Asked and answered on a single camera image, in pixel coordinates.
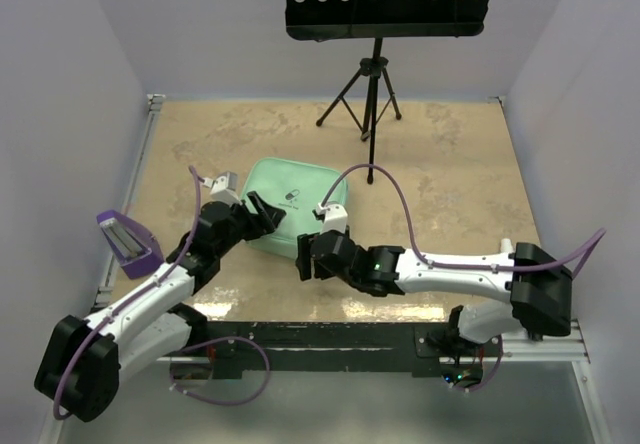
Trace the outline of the mint green medicine case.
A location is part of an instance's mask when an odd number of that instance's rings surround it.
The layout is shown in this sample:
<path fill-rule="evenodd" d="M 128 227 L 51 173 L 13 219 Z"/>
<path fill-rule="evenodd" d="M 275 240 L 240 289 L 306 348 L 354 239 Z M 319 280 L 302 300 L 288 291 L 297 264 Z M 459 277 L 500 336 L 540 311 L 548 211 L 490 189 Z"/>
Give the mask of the mint green medicine case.
<path fill-rule="evenodd" d="M 297 237 L 320 232 L 313 210 L 319 203 L 339 203 L 346 209 L 347 182 L 337 170 L 297 161 L 264 158 L 253 166 L 242 192 L 256 191 L 268 204 L 283 209 L 285 218 L 273 234 L 249 241 L 255 250 L 294 259 Z"/>

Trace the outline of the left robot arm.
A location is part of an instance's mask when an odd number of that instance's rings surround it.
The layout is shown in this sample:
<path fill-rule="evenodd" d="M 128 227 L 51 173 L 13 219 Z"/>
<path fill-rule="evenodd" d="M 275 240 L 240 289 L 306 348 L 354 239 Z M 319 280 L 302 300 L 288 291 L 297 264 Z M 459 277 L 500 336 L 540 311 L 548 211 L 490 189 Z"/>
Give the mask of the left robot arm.
<path fill-rule="evenodd" d="M 274 233 L 285 215 L 255 191 L 232 204 L 203 204 L 191 230 L 146 281 L 99 312 L 60 320 L 34 381 L 52 399 L 55 419 L 90 422 L 123 382 L 158 358 L 210 353 L 207 319 L 185 299 L 218 274 L 233 247 Z"/>

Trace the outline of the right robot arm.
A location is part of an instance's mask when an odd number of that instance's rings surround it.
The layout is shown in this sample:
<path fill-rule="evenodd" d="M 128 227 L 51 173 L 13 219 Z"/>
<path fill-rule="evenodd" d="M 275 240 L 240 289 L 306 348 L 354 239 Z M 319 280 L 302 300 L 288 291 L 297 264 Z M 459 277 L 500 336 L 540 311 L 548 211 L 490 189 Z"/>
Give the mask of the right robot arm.
<path fill-rule="evenodd" d="M 565 337 L 571 329 L 573 276 L 539 246 L 519 243 L 485 256 L 416 255 L 400 246 L 363 248 L 346 232 L 302 234 L 295 265 L 301 280 L 338 278 L 374 296 L 445 292 L 480 296 L 455 308 L 442 339 L 459 357 L 503 333 Z"/>

